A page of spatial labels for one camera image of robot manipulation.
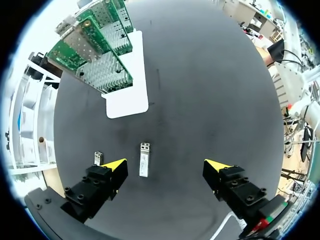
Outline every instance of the white shelf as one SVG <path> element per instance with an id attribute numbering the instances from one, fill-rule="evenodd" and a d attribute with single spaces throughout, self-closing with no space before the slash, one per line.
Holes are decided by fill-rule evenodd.
<path id="1" fill-rule="evenodd" d="M 31 173 L 57 167 L 53 118 L 58 91 L 52 86 L 46 86 L 45 83 L 59 83 L 60 78 L 30 60 L 26 61 L 26 67 L 35 69 L 43 76 L 39 81 L 23 74 L 17 81 L 12 95 L 8 121 L 11 157 L 11 162 L 8 164 L 13 167 L 9 170 L 11 174 Z M 39 137 L 44 138 L 43 144 L 39 143 Z"/>
<path id="2" fill-rule="evenodd" d="M 28 78 L 26 78 L 25 75 L 17 81 L 9 112 L 9 151 L 14 169 L 17 168 L 17 162 L 22 162 L 20 155 L 20 130 L 18 127 L 18 119 L 21 113 L 23 95 L 27 82 Z"/>
<path id="3" fill-rule="evenodd" d="M 41 165 L 41 166 L 28 167 L 28 168 L 9 169 L 9 174 L 11 175 L 28 174 L 28 173 L 45 171 L 49 169 L 55 169 L 56 167 L 57 167 L 57 164 L 48 164 L 48 165 Z"/>
<path id="4" fill-rule="evenodd" d="M 39 116 L 40 101 L 41 101 L 41 97 L 42 97 L 42 93 L 43 93 L 42 90 L 44 88 L 45 81 L 41 80 L 39 83 L 41 84 L 41 88 L 40 88 L 41 92 L 38 93 L 38 96 L 36 98 L 36 102 L 34 105 L 33 132 L 32 132 L 33 143 L 34 143 L 35 162 L 37 163 L 37 165 L 41 164 L 40 153 L 39 153 L 39 137 L 38 137 L 38 120 L 39 120 L 38 118 L 39 117 L 38 116 Z"/>

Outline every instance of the metal transceiver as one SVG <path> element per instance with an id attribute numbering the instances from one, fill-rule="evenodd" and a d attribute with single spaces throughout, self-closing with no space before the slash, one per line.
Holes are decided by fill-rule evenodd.
<path id="1" fill-rule="evenodd" d="M 99 151 L 94 152 L 94 164 L 100 166 L 104 163 L 104 155 Z"/>
<path id="2" fill-rule="evenodd" d="M 149 154 L 150 154 L 150 143 L 142 142 L 140 144 L 140 168 L 139 176 L 148 177 L 149 173 Z"/>

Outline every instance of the gray surface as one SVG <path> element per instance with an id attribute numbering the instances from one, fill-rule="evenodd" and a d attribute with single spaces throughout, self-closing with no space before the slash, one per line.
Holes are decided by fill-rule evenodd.
<path id="1" fill-rule="evenodd" d="M 203 179 L 204 159 L 239 165 L 269 198 L 276 192 L 283 125 L 272 79 L 208 0 L 136 0 L 128 11 L 143 32 L 149 110 L 108 119 L 99 93 L 64 73 L 54 116 L 62 184 L 77 183 L 95 151 L 107 162 L 127 158 L 118 195 L 85 224 L 124 240 L 209 239 L 230 209 Z M 148 178 L 139 177 L 141 142 L 151 143 Z"/>

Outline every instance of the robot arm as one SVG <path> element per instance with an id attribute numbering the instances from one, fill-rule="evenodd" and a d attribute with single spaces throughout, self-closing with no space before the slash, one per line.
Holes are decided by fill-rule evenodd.
<path id="1" fill-rule="evenodd" d="M 37 225 L 51 240 L 115 240 L 83 223 L 93 218 L 106 200 L 112 200 L 128 176 L 127 160 L 121 159 L 86 169 L 86 176 L 65 187 L 65 198 L 52 188 L 29 192 L 25 204 Z"/>
<path id="2" fill-rule="evenodd" d="M 273 235 L 292 205 L 280 195 L 267 200 L 267 189 L 250 182 L 245 170 L 239 166 L 206 159 L 202 175 L 215 197 L 225 201 L 234 214 L 246 222 L 240 238 Z"/>

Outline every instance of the white cable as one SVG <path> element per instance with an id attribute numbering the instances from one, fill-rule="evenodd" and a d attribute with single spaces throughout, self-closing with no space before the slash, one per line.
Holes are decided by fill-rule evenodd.
<path id="1" fill-rule="evenodd" d="M 220 224 L 220 226 L 218 227 L 218 229 L 215 231 L 214 235 L 210 238 L 210 240 L 215 240 L 216 237 L 219 235 L 219 233 L 221 232 L 221 230 L 224 228 L 224 226 L 226 225 L 226 223 L 228 222 L 229 218 L 233 216 L 235 218 L 235 220 L 238 222 L 240 228 L 243 230 L 246 226 L 247 223 L 243 220 L 243 219 L 239 219 L 235 213 L 233 211 L 229 212 L 225 218 L 223 219 L 222 223 Z"/>

